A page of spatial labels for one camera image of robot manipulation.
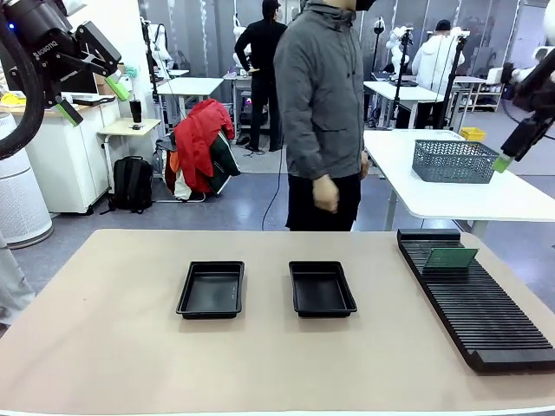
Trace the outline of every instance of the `black slotted rack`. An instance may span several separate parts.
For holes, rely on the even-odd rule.
[[[464,270],[424,270],[432,249],[464,247],[458,231],[399,230],[397,242],[470,368],[477,373],[555,369],[551,343],[476,260]]]

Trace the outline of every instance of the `black backpack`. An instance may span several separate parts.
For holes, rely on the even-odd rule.
[[[127,156],[114,163],[114,195],[107,212],[129,210],[142,214],[153,204],[153,167],[139,156]]]

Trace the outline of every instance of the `red jacket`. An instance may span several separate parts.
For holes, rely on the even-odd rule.
[[[180,158],[180,167],[187,185],[196,192],[211,192],[205,177],[214,176],[210,146],[220,130],[233,140],[232,119],[216,100],[197,104],[187,118],[173,130]]]

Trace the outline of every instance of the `black tray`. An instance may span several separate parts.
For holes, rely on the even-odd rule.
[[[303,318],[344,318],[356,312],[339,262],[290,262],[293,305]]]
[[[241,311],[242,262],[191,262],[176,313],[186,319],[229,319]]]
[[[399,230],[397,242],[470,368],[477,373],[555,369],[553,346],[475,259],[465,269],[424,269],[432,249],[464,247],[458,231]]]

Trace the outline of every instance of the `gray jacket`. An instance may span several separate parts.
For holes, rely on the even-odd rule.
[[[361,171],[362,53],[356,13],[309,0],[274,57],[289,174],[344,178]]]

